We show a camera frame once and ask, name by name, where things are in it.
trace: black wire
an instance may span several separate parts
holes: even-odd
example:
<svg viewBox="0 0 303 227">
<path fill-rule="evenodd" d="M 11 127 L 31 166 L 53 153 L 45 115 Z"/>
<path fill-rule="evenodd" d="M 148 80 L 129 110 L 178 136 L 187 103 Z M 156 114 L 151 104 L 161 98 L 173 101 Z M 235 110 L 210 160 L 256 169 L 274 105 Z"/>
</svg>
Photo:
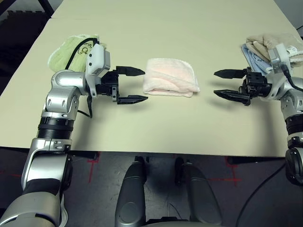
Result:
<svg viewBox="0 0 303 227">
<path fill-rule="evenodd" d="M 259 189 L 265 185 L 270 179 L 272 179 L 275 175 L 277 175 L 283 168 L 285 167 L 285 163 L 280 167 L 278 168 L 272 175 L 270 175 L 268 178 L 266 178 L 254 191 L 253 193 L 247 198 L 246 202 L 244 203 L 239 215 L 238 215 L 238 218 L 237 218 L 237 221 L 236 221 L 236 227 L 239 226 L 239 221 L 240 221 L 240 218 L 247 206 L 247 204 L 250 202 L 250 200 L 252 199 L 252 197 L 259 191 Z"/>
<path fill-rule="evenodd" d="M 182 217 L 181 217 L 179 211 L 177 210 L 177 208 L 174 205 L 172 205 L 171 203 L 169 203 L 169 205 L 172 206 L 175 209 L 175 211 L 177 212 L 179 218 L 182 219 Z"/>
<path fill-rule="evenodd" d="M 73 60 L 73 58 L 74 58 L 76 52 L 78 51 L 78 49 L 79 49 L 83 44 L 85 44 L 85 43 L 88 42 L 88 41 L 93 41 L 93 45 L 99 43 L 97 38 L 87 38 L 87 39 L 82 40 L 82 41 L 76 46 L 76 48 L 74 49 L 74 51 L 72 52 L 72 54 L 71 54 L 71 56 L 70 56 L 70 59 L 68 60 L 68 62 L 67 62 L 67 64 L 66 64 L 66 67 L 65 67 L 66 70 L 68 70 L 68 68 L 70 67 L 71 62 L 72 62 L 72 60 Z"/>
<path fill-rule="evenodd" d="M 302 88 L 299 88 L 299 87 L 297 87 L 297 86 L 294 84 L 294 82 L 293 82 L 293 80 L 292 80 L 292 78 L 291 78 L 291 75 L 290 75 L 290 73 L 289 73 L 288 67 L 287 67 L 286 65 L 281 65 L 281 69 L 282 69 L 282 71 L 283 71 L 285 77 L 287 78 L 288 82 L 290 83 L 290 85 L 291 85 L 294 89 L 297 89 L 297 90 L 303 92 L 303 89 L 302 89 Z"/>
<path fill-rule="evenodd" d="M 87 96 L 86 100 L 87 100 L 87 106 L 89 108 L 90 118 L 93 118 L 93 111 L 91 109 L 92 97 L 91 97 L 90 89 L 89 89 L 89 95 Z"/>
<path fill-rule="evenodd" d="M 77 112 L 78 112 L 78 113 L 81 113 L 81 114 L 83 114 L 83 115 L 85 115 L 85 116 L 87 116 L 87 117 L 89 117 L 89 118 L 91 118 L 89 114 L 87 114 L 87 113 L 85 113 L 85 112 L 83 112 L 83 111 L 81 111 L 81 110 L 78 110 Z"/>
</svg>

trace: table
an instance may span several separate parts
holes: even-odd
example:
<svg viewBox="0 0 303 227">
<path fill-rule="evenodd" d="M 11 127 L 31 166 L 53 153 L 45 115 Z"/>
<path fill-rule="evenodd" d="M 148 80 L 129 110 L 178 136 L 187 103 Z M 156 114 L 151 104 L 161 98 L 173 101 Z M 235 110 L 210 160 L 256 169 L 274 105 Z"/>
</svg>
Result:
<svg viewBox="0 0 303 227">
<path fill-rule="evenodd" d="M 112 69 L 125 65 L 144 70 L 150 58 L 181 59 L 192 65 L 201 93 L 192 98 L 149 96 L 135 105 L 116 105 L 109 97 L 99 97 L 93 100 L 93 119 L 77 115 L 73 150 L 285 155 L 287 132 L 279 101 L 254 99 L 251 106 L 244 107 L 213 93 L 216 89 L 237 89 L 242 83 L 240 79 L 217 78 L 213 73 L 247 67 L 240 49 L 247 36 L 263 32 L 298 36 L 273 1 L 250 4 L 235 0 L 226 4 L 220 0 L 216 8 L 214 1 L 174 1 L 175 5 L 161 1 L 158 8 L 157 0 L 142 1 L 144 4 L 139 0 L 128 4 L 104 0 L 102 9 L 83 7 L 78 18 L 80 1 L 73 2 L 63 1 L 3 92 L 0 125 L 5 130 L 0 146 L 30 146 L 51 88 L 53 72 L 46 65 L 49 55 L 70 35 L 99 34 L 111 53 Z M 252 19 L 257 9 L 260 16 Z M 302 76 L 303 69 L 296 69 L 295 75 Z M 143 77 L 121 76 L 121 95 L 143 95 L 142 82 Z M 82 97 L 79 109 L 87 111 L 86 105 Z"/>
</svg>

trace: printed logo on towel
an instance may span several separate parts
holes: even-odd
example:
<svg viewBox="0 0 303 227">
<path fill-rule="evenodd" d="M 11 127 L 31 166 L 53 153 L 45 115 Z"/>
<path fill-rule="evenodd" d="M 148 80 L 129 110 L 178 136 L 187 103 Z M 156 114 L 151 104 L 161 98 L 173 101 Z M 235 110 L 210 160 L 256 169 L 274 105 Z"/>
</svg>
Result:
<svg viewBox="0 0 303 227">
<path fill-rule="evenodd" d="M 89 50 L 91 50 L 91 48 L 92 48 L 92 44 L 85 43 L 79 48 L 78 54 L 82 54 L 82 53 L 87 54 Z"/>
<path fill-rule="evenodd" d="M 294 46 L 288 46 L 286 48 L 286 51 L 288 54 L 295 54 L 295 53 L 298 53 L 298 49 Z"/>
</svg>

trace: pink towel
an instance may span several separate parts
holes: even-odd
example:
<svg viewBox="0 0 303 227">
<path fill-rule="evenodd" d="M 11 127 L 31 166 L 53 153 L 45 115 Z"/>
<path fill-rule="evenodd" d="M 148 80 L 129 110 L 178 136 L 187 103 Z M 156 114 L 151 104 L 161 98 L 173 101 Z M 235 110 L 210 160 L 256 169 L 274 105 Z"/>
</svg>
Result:
<svg viewBox="0 0 303 227">
<path fill-rule="evenodd" d="M 147 61 L 143 92 L 159 96 L 191 97 L 200 92 L 193 68 L 185 61 L 153 58 Z"/>
</svg>

